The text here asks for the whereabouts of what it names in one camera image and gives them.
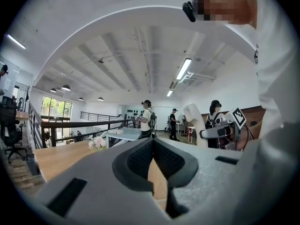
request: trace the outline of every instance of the ceiling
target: ceiling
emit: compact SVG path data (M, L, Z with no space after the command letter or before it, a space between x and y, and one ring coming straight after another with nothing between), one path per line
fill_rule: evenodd
M128 90L165 96L185 58L192 59L187 71L213 77L237 51L252 58L254 29L190 23L180 8L185 1L30 0L8 31L26 49L5 41L0 54L32 71L36 88L68 84L81 97ZM200 83L179 83L175 94Z

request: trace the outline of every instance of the desk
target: desk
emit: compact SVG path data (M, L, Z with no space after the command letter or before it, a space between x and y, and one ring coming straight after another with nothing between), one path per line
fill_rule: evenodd
M15 116L15 119L16 120L19 120L19 121L25 121L25 120L28 120L29 119L29 114L28 112L20 112L20 111L17 111L17 114Z
M138 140L142 134L142 131L138 128L130 128L130 127L123 127L120 130L124 132L122 134L114 134L107 132L106 135L106 145L109 148L109 138L118 138L125 141L135 141Z
M92 154L88 144L89 141L80 141L59 147L35 149L35 159L45 181L48 182L80 159ZM166 199L166 180L154 160L149 167L148 180L154 183L154 198Z
M35 149L33 153L45 181L49 181L93 151L89 149L89 141L80 141L58 147Z
M188 127L188 141L189 141L189 135L191 134L191 144L193 143L193 130L195 127Z

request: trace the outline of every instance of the camera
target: camera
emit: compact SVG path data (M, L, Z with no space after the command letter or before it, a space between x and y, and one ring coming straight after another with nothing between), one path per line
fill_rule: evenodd
M194 14L194 7L193 7L193 5L190 1L185 2L182 5L182 10L185 12L185 14L187 15L187 17L189 18L189 20L192 23L196 22L196 17L195 17L195 14Z

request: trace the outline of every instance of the black slot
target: black slot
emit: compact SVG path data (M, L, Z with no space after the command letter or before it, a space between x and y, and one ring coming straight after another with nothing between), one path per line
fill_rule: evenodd
M216 157L217 161L223 162L223 163L229 163L232 165L236 165L238 163L238 159L236 158L231 158L231 157L223 157L223 156L218 156Z
M74 178L68 185L48 204L48 208L64 217L79 196L87 181Z

